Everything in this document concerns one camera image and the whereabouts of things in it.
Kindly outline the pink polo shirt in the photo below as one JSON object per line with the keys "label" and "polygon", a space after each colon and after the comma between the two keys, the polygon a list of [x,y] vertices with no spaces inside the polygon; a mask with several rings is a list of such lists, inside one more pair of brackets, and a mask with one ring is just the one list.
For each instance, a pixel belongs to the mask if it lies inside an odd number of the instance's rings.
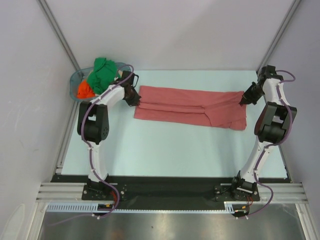
{"label": "pink polo shirt", "polygon": [[134,118],[243,131],[247,127],[243,91],[203,91],[143,85]]}

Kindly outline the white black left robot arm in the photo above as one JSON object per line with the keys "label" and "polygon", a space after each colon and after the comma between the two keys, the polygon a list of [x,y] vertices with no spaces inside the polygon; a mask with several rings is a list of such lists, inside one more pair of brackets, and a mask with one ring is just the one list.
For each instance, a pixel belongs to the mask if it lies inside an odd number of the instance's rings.
{"label": "white black left robot arm", "polygon": [[101,157],[103,141],[110,131],[109,110],[119,101],[124,100],[128,106],[140,104],[141,96],[136,91],[139,76],[132,71],[121,71],[120,77],[107,89],[91,101],[83,101],[79,106],[77,133],[86,144],[90,172],[84,185],[82,200],[105,201],[119,200],[118,190],[108,183],[108,171]]}

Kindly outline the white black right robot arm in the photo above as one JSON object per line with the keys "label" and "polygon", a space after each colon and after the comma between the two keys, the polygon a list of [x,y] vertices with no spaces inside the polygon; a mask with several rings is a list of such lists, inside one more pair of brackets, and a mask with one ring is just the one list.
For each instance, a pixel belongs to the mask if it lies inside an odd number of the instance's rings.
{"label": "white black right robot arm", "polygon": [[254,127],[256,136],[251,154],[232,180],[230,196],[236,201],[249,200],[258,191],[260,173],[273,149],[288,138],[294,119],[297,115],[297,108],[289,104],[284,92],[284,84],[296,80],[293,74],[292,79],[285,80],[275,66],[266,65],[262,67],[257,82],[244,92],[240,105],[256,104],[262,97],[265,98],[263,108]]}

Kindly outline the beige t shirt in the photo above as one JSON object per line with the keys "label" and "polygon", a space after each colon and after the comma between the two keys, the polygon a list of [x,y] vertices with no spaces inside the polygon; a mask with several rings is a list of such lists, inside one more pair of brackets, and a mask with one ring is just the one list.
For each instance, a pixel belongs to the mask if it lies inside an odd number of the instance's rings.
{"label": "beige t shirt", "polygon": [[121,78],[122,75],[123,75],[123,71],[119,70],[119,71],[117,72],[117,77],[118,77],[118,78]]}

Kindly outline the green t shirt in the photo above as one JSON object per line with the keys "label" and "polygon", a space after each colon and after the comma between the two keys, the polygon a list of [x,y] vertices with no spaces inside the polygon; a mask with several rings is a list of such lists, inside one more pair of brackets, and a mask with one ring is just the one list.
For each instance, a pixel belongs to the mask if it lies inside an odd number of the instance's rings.
{"label": "green t shirt", "polygon": [[93,70],[86,81],[96,95],[101,95],[119,76],[117,71],[117,65],[114,61],[98,57],[94,60]]}

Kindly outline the orange t shirt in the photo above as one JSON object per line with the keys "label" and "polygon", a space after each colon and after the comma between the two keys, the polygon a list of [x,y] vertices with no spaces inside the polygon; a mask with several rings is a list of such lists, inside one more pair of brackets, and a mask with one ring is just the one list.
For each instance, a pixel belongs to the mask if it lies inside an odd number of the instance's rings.
{"label": "orange t shirt", "polygon": [[89,99],[94,98],[96,95],[90,85],[87,83],[87,80],[84,79],[78,86],[77,98],[78,99]]}

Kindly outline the clear blue plastic bin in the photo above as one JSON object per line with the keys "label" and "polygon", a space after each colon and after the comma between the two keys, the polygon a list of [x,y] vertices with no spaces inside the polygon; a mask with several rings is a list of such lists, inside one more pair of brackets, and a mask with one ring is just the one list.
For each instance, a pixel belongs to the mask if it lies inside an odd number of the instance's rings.
{"label": "clear blue plastic bin", "polygon": [[82,102],[82,101],[87,101],[90,102],[91,100],[94,100],[96,96],[94,97],[89,97],[89,98],[78,98],[78,89],[79,85],[88,78],[90,73],[94,70],[94,67],[87,67],[80,69],[76,72],[74,72],[70,79],[69,79],[69,95],[72,100],[76,102]]}

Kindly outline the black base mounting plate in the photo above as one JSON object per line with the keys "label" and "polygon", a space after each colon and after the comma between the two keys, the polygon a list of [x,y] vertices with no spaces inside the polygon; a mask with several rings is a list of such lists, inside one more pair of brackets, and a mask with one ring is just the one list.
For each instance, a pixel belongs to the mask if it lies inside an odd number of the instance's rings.
{"label": "black base mounting plate", "polygon": [[84,175],[55,174],[55,184],[79,185],[83,201],[105,202],[118,210],[206,211],[222,210],[224,202],[258,202],[264,187],[253,193],[240,191],[230,177],[108,176],[94,183]]}

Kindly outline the aluminium frame rail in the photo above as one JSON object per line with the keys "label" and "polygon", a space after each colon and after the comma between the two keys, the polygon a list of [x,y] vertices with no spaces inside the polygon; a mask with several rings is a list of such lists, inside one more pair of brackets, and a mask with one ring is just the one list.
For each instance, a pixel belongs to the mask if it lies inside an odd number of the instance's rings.
{"label": "aluminium frame rail", "polygon": [[[79,202],[84,183],[47,182],[40,185],[37,202]],[[306,204],[308,202],[301,183],[268,183],[273,190],[273,204]]]}

